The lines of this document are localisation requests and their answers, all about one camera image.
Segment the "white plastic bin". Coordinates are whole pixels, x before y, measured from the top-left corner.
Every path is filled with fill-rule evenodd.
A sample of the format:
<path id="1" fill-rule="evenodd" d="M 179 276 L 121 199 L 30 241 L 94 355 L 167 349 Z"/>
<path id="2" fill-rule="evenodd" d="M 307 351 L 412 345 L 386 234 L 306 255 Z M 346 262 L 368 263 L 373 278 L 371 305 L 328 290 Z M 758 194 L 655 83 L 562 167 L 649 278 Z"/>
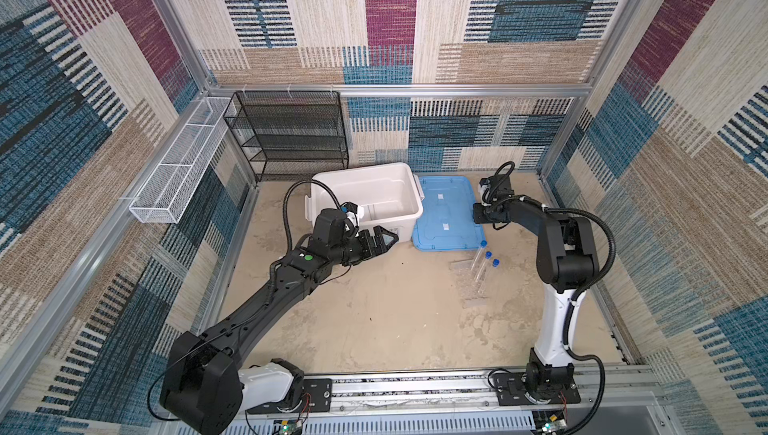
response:
<path id="1" fill-rule="evenodd" d="M 339 202 L 362 211 L 356 218 L 360 228 L 381 226 L 401 243 L 411 240 L 424 211 L 420 180 L 403 162 L 324 172 L 313 179 L 330 188 Z"/>

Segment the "blue plastic lid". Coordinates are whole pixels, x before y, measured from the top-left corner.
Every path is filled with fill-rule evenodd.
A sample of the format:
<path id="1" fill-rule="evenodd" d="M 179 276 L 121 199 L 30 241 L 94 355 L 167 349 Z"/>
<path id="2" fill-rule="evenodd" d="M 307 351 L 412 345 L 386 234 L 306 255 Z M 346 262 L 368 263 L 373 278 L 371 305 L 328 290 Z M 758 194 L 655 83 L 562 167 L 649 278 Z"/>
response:
<path id="1" fill-rule="evenodd" d="M 412 243 L 423 252 L 475 251 L 487 245 L 484 229 L 473 220 L 475 194 L 464 176 L 419 179 L 423 213 Z"/>

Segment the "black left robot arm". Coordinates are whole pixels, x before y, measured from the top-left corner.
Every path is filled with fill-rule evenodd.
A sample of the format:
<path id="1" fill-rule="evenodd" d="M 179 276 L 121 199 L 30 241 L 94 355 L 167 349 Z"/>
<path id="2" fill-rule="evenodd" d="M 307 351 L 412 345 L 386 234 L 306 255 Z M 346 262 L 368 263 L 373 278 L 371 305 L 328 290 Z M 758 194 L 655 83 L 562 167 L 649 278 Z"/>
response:
<path id="1" fill-rule="evenodd" d="M 301 369 L 280 358 L 245 368 L 245 359 L 291 308 L 333 280 L 335 267 L 350 269 L 386 254 L 399 241 L 382 226 L 360 228 L 354 204 L 342 204 L 336 196 L 331 201 L 311 233 L 286 240 L 286 253 L 270 264 L 267 281 L 254 295 L 217 324 L 174 341 L 165 372 L 147 393 L 149 406 L 166 410 L 162 421 L 220 434 L 239 413 L 264 405 L 283 413 L 308 410 Z"/>

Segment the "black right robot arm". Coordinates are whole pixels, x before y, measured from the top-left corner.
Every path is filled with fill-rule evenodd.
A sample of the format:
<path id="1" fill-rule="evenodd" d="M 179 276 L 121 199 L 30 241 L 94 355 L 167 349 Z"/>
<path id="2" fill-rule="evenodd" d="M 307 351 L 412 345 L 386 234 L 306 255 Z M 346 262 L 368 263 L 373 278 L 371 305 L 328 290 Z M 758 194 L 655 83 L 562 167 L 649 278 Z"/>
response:
<path id="1" fill-rule="evenodd" d="M 496 230 L 516 224 L 538 237 L 536 270 L 545 285 L 545 307 L 522 386 L 531 402 L 543 404 L 570 388 L 576 361 L 599 360 L 574 352 L 575 327 L 586 293 L 615 262 L 616 241 L 606 222 L 593 213 L 549 207 L 516 194 L 510 181 L 515 167 L 505 162 L 481 179 L 473 220 Z"/>

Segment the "aluminium mounting rail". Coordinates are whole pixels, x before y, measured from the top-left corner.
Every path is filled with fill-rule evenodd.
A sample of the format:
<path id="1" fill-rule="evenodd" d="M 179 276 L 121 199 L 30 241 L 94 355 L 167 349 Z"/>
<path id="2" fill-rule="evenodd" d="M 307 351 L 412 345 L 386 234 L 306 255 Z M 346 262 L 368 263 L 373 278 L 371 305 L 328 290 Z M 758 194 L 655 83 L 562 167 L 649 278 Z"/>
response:
<path id="1" fill-rule="evenodd" d="M 239 413 L 220 434 L 663 434 L 673 425 L 645 367 L 575 371 L 582 401 L 502 407 L 487 381 L 493 369 L 305 375 L 331 378 L 330 411 Z"/>

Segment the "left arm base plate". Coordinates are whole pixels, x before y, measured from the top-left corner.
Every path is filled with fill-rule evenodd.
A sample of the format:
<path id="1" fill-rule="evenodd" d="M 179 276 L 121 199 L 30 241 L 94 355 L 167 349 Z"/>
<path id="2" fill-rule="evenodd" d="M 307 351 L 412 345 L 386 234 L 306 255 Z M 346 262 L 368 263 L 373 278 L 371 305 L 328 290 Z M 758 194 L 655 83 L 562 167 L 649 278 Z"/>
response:
<path id="1" fill-rule="evenodd" d="M 309 378 L 295 383 L 286 397 L 246 410 L 248 415 L 326 413 L 330 411 L 333 395 L 331 378 Z"/>

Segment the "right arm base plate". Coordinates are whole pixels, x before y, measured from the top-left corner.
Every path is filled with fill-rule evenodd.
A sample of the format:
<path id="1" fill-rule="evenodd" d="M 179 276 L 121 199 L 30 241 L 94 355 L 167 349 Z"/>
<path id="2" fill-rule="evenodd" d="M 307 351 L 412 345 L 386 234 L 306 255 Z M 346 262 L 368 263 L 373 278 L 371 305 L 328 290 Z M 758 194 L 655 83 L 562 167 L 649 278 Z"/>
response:
<path id="1" fill-rule="evenodd" d="M 582 401 L 576 384 L 528 382 L 525 372 L 492 370 L 487 377 L 502 407 L 579 404 Z"/>

